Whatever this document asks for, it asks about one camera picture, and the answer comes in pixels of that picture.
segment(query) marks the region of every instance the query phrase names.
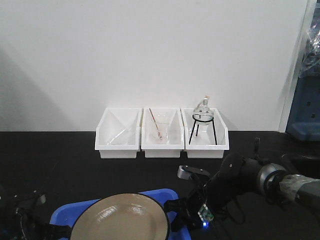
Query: beige plate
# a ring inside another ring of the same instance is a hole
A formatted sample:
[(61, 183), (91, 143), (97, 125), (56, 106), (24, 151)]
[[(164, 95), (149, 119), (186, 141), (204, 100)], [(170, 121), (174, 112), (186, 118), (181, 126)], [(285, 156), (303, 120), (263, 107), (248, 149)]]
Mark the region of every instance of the beige plate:
[(75, 222), (71, 240), (166, 240), (169, 221), (152, 198), (113, 195), (90, 206)]

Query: blue tray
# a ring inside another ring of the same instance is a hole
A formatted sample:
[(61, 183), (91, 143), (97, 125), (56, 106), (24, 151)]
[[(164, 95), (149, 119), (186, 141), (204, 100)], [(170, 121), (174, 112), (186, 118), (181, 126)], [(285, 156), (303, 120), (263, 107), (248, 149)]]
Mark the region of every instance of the blue tray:
[[(175, 191), (171, 189), (158, 189), (152, 191), (143, 191), (141, 194), (147, 195), (160, 203), (162, 206), (167, 200), (174, 200), (178, 198), (178, 195)], [(92, 204), (97, 202), (99, 199), (96, 200), (89, 200), (89, 201), (81, 201), (63, 205), (59, 207), (51, 216), (50, 223), (55, 225), (65, 226), (68, 225), (73, 227), (78, 217)], [(168, 218), (170, 223), (176, 217), (175, 212), (168, 212)], [(191, 240), (189, 231), (186, 226), (184, 226), (178, 232), (170, 232), (169, 240)]]

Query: robotic arm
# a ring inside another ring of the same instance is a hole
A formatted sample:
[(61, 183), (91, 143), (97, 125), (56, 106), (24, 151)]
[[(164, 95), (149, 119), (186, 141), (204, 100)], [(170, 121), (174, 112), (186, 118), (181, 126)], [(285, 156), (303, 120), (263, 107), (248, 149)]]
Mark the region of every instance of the robotic arm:
[(289, 200), (320, 212), (320, 179), (290, 174), (281, 165), (260, 160), (258, 144), (256, 140), (254, 158), (231, 153), (214, 176), (203, 169), (179, 167), (178, 177), (192, 180), (195, 186), (187, 197), (164, 204), (166, 212), (177, 213), (171, 224), (174, 232), (184, 224), (189, 229), (208, 226), (222, 214), (227, 203), (247, 192), (265, 196), (268, 202), (279, 206)]

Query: black cable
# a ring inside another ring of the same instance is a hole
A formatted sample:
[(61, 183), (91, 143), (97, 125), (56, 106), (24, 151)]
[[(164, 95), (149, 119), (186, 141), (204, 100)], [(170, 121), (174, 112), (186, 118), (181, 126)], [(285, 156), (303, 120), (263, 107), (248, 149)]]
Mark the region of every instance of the black cable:
[(231, 221), (234, 222), (235, 224), (238, 224), (238, 225), (244, 224), (244, 223), (246, 222), (246, 214), (245, 214), (245, 212), (242, 210), (242, 208), (241, 208), (241, 206), (240, 206), (240, 204), (239, 204), (239, 201), (238, 201), (237, 197), (235, 197), (235, 198), (233, 199), (233, 201), (234, 201), (234, 203), (235, 203), (235, 206), (236, 206), (236, 207), (238, 208), (238, 210), (240, 211), (241, 216), (242, 216), (242, 219), (241, 219), (241, 221), (237, 221), (237, 220), (230, 214), (230, 212), (229, 212), (229, 210), (228, 210), (228, 205), (226, 205), (225, 208), (226, 208), (226, 212), (227, 212), (227, 214), (228, 214), (228, 217), (229, 217), (229, 218), (231, 219)]

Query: white wall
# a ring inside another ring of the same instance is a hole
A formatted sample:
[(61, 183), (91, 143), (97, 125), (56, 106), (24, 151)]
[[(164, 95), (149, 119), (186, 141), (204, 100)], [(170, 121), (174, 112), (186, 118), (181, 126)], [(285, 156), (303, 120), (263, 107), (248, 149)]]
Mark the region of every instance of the white wall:
[(2, 0), (0, 129), (94, 131), (105, 107), (194, 107), (277, 131), (308, 0)]

